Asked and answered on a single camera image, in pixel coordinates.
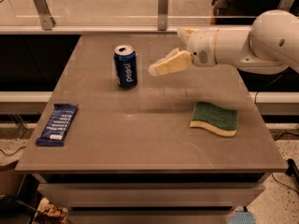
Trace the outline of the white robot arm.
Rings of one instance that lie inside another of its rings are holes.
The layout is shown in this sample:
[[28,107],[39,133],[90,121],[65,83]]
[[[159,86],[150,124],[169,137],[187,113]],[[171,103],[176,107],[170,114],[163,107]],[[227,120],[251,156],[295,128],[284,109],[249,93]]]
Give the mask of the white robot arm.
[[283,10],[261,14],[252,25],[177,29],[185,50],[173,49],[149,67],[153,76],[176,73],[190,65],[230,64],[264,75],[287,68],[299,71],[299,18]]

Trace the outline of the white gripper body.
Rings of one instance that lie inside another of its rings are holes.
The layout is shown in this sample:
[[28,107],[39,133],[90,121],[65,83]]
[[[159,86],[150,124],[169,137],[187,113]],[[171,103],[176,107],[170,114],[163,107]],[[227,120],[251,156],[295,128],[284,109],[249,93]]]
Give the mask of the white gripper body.
[[217,30],[198,29],[189,32],[187,51],[192,55],[192,63],[198,67],[212,67],[216,63]]

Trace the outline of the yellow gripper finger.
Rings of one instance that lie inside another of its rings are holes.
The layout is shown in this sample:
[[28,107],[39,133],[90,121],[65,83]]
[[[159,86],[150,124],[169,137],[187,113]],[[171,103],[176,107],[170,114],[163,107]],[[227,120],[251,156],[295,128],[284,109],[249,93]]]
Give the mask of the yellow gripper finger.
[[164,58],[149,66],[152,76],[163,76],[187,69],[192,64],[192,55],[186,50],[173,49]]
[[177,34],[179,39],[185,44],[190,45],[195,42],[195,35],[199,32],[198,29],[178,28]]

